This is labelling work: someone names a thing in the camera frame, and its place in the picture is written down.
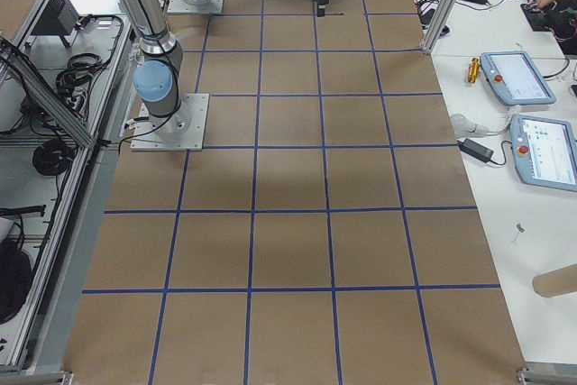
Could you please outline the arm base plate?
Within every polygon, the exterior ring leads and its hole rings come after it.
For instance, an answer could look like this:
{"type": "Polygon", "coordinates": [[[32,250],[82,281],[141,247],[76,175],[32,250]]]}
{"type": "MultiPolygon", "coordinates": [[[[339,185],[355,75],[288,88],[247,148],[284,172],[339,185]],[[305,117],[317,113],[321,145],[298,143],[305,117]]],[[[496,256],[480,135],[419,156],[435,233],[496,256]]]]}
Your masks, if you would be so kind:
{"type": "Polygon", "coordinates": [[[169,0],[167,14],[221,14],[224,0],[169,0]]]}
{"type": "Polygon", "coordinates": [[[179,110],[161,128],[160,118],[149,116],[148,109],[141,103],[139,116],[148,117],[135,126],[132,151],[201,151],[203,149],[209,94],[185,93],[180,95],[179,110]]]}

